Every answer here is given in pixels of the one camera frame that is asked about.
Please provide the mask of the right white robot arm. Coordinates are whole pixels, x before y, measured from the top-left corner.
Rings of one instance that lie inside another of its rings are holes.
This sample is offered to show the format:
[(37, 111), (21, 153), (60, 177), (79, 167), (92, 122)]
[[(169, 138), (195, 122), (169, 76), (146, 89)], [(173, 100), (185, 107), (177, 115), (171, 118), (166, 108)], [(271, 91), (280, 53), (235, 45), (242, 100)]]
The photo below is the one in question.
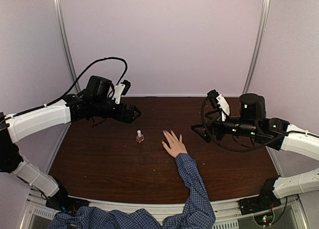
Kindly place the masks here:
[(214, 142), (217, 146), (221, 146), (220, 141), (225, 135), (230, 135), (234, 141), (239, 137), (250, 140), (251, 146), (242, 144), (241, 149), (223, 147), (231, 152), (246, 153), (269, 147), (319, 159), (318, 135), (286, 120), (267, 118), (263, 96), (242, 94), (239, 104), (240, 115), (232, 116), (224, 96), (216, 90), (210, 91), (201, 105), (201, 124), (192, 125), (191, 130), (207, 143)]

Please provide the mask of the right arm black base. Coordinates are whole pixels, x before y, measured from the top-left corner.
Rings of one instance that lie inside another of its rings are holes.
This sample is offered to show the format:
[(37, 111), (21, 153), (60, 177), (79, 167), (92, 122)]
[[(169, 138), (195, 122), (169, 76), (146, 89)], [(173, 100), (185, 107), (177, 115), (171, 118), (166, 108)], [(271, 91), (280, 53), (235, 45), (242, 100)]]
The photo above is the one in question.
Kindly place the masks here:
[(261, 211), (270, 210), (281, 205), (281, 200), (270, 196), (255, 196), (239, 200), (241, 215), (254, 214)]

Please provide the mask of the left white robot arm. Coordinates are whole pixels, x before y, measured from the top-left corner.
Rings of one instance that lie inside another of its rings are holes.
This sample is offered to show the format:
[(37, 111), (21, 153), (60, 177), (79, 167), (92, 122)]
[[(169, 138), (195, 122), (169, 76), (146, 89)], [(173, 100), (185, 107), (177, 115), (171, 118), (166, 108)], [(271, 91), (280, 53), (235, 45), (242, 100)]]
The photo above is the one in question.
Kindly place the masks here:
[(132, 123), (141, 116), (135, 105), (121, 102), (131, 84), (124, 80), (113, 85), (100, 76), (91, 76), (84, 90), (67, 94), (52, 104), (26, 112), (0, 115), (0, 170), (22, 179), (43, 192), (61, 211), (67, 211), (72, 201), (58, 182), (32, 165), (19, 153), (17, 142), (23, 138), (60, 124), (73, 123), (94, 117), (112, 118)]

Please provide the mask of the pink nail polish bottle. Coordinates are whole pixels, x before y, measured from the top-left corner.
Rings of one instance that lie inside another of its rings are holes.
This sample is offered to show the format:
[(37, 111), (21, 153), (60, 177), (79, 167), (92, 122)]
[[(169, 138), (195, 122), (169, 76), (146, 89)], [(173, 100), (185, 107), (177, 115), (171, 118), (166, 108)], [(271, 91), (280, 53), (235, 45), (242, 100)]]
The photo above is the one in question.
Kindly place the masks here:
[(136, 141), (140, 144), (145, 139), (144, 135), (137, 136)]

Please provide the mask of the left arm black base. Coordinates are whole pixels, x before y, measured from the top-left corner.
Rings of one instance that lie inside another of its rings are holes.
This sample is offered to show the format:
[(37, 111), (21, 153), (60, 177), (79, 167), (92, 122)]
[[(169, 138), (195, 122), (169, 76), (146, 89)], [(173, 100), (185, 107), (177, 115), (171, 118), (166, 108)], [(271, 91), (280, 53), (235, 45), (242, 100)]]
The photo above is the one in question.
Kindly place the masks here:
[(46, 200), (45, 206), (60, 212), (75, 213), (81, 207), (87, 207), (89, 204), (90, 202), (87, 200), (70, 197), (60, 202), (56, 202), (53, 199), (48, 199)]

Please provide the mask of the mannequin hand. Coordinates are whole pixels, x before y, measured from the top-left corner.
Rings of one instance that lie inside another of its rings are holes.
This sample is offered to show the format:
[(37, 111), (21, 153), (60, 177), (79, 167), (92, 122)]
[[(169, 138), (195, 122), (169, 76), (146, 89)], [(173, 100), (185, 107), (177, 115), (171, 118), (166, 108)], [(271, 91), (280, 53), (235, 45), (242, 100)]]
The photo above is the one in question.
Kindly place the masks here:
[(179, 154), (187, 154), (186, 146), (182, 141), (181, 134), (178, 138), (173, 130), (163, 130), (162, 133), (165, 137), (165, 141), (162, 140), (161, 144), (170, 156), (176, 158)]

